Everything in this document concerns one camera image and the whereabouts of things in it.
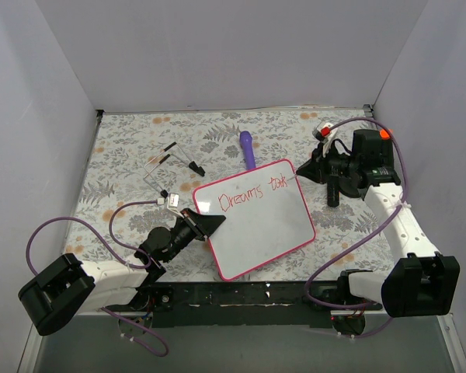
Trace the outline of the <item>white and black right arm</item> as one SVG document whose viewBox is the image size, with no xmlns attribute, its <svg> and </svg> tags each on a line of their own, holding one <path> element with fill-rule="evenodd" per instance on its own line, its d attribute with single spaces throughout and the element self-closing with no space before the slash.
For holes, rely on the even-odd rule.
<svg viewBox="0 0 466 373">
<path fill-rule="evenodd" d="M 327 187 L 327 204 L 336 207 L 340 194 L 362 198 L 387 239 L 394 266 L 387 274 L 344 270 L 329 300 L 314 303 L 356 309 L 362 301 L 382 305 L 392 318 L 446 315 L 454 298 L 460 265 L 445 256 L 420 228 L 404 201 L 405 185 L 395 171 L 393 142 L 385 130 L 353 132 L 352 148 L 339 152 L 329 125 L 315 135 L 318 147 L 296 172 Z"/>
</svg>

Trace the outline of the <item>pink framed whiteboard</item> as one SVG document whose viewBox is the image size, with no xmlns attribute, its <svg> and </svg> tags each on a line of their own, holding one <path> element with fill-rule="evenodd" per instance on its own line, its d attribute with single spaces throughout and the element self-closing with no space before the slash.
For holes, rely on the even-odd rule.
<svg viewBox="0 0 466 373">
<path fill-rule="evenodd" d="M 280 159 L 193 191 L 200 214 L 226 221 L 210 237 L 222 280 L 232 281 L 315 240 L 316 231 L 294 166 Z"/>
</svg>

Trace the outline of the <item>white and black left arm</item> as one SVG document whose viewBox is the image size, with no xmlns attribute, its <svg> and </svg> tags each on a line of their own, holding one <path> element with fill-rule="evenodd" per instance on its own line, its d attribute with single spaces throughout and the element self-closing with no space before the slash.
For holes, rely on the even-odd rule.
<svg viewBox="0 0 466 373">
<path fill-rule="evenodd" d="M 75 315 L 112 305 L 144 309 L 148 287 L 165 274 L 173 260 L 192 241 L 209 239 L 225 222 L 221 214 L 204 215 L 185 208 L 172 228 L 156 227 L 124 259 L 81 261 L 75 254 L 59 256 L 18 293 L 19 300 L 41 336 L 65 327 Z"/>
</svg>

